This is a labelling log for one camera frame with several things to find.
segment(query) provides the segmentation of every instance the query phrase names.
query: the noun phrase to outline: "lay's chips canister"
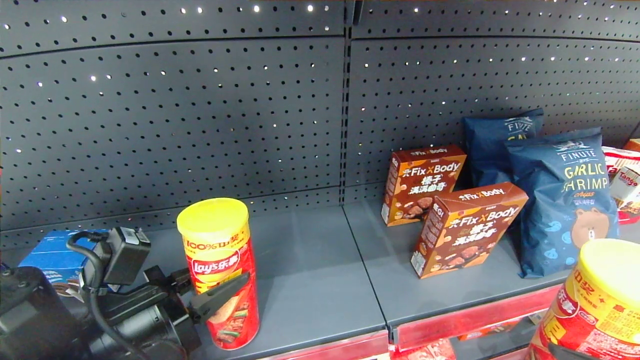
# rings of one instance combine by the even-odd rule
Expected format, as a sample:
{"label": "lay's chips canister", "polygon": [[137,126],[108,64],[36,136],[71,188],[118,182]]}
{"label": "lay's chips canister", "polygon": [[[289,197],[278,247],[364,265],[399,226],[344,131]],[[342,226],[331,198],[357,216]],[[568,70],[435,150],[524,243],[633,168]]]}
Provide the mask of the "lay's chips canister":
{"label": "lay's chips canister", "polygon": [[207,321],[218,347],[235,350],[245,346],[260,326],[246,205],[228,198],[203,200],[182,210],[177,226],[197,294],[245,272],[250,274],[247,284]]}

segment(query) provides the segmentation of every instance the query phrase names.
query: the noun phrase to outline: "lay's logo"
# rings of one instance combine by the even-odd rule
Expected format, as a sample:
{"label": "lay's logo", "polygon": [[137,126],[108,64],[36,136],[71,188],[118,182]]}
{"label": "lay's logo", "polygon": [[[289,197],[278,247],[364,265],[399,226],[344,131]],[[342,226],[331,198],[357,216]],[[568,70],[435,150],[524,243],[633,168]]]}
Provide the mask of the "lay's logo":
{"label": "lay's logo", "polygon": [[215,261],[192,260],[191,269],[195,276],[198,275],[214,275],[232,270],[237,266],[240,259],[238,251],[233,252],[230,256]]}

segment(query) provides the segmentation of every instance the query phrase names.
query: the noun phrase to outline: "perforated metal panel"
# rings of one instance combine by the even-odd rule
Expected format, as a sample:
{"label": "perforated metal panel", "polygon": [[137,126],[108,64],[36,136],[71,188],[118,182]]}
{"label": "perforated metal panel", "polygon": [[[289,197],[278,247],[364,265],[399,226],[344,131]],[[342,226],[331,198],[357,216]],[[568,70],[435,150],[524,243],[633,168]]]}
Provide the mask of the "perforated metal panel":
{"label": "perforated metal panel", "polygon": [[342,38],[3,60],[3,229],[339,183]]}
{"label": "perforated metal panel", "polygon": [[542,107],[545,133],[602,126],[622,146],[640,120],[640,45],[547,38],[355,40],[346,185],[384,181],[390,152],[461,143],[464,116]]}
{"label": "perforated metal panel", "polygon": [[6,0],[0,56],[208,38],[341,35],[342,1]]}
{"label": "perforated metal panel", "polygon": [[[290,211],[293,209],[312,209],[322,208],[325,206],[336,206],[338,205],[338,188],[333,187],[307,190],[304,192],[293,192],[282,195],[268,195],[244,199],[243,202],[249,207],[251,217]],[[34,246],[42,239],[44,234],[54,230],[109,229],[114,226],[123,225],[142,227],[144,229],[152,230],[175,228],[175,219],[183,209],[184,207],[179,207],[3,231],[0,241],[0,249]]]}
{"label": "perforated metal panel", "polygon": [[461,143],[462,116],[638,132],[634,3],[363,5],[2,2],[3,247],[212,196],[377,197],[391,150]]}
{"label": "perforated metal panel", "polygon": [[366,1],[354,38],[640,38],[634,1]]}
{"label": "perforated metal panel", "polygon": [[385,182],[347,186],[344,189],[344,203],[350,204],[363,200],[382,199]]}

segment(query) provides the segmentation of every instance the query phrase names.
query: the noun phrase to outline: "brown bear face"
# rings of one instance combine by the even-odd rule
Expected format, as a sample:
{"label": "brown bear face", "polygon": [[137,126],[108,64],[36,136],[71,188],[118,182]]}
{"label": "brown bear face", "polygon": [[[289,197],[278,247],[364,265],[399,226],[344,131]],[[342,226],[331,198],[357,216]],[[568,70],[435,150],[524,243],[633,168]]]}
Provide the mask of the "brown bear face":
{"label": "brown bear face", "polygon": [[575,211],[576,219],[571,228],[571,239],[579,249],[587,241],[607,237],[609,232],[609,217],[596,208],[585,211]]}

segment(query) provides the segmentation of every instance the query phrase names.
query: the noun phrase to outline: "metal shelf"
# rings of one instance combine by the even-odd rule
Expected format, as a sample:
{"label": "metal shelf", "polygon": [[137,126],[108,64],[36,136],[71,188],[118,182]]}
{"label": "metal shelf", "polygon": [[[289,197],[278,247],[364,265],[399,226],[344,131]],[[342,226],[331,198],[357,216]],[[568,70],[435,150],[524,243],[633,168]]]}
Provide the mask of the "metal shelf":
{"label": "metal shelf", "polygon": [[[212,344],[205,326],[198,326],[203,345],[192,354],[192,360],[256,359],[385,328],[342,208],[253,217],[250,225],[257,262],[260,331],[249,345],[227,352]],[[159,265],[167,274],[186,266],[177,230],[148,231],[147,236],[152,251],[143,268]],[[26,254],[25,249],[3,252],[3,261],[13,266]],[[136,283],[143,281],[139,274]],[[364,341],[369,340],[380,348],[373,354],[386,351],[386,334]]]}
{"label": "metal shelf", "polygon": [[568,274],[521,279],[504,238],[482,265],[419,280],[409,259],[422,224],[386,227],[376,200],[345,205],[344,211],[390,326],[540,290]]}

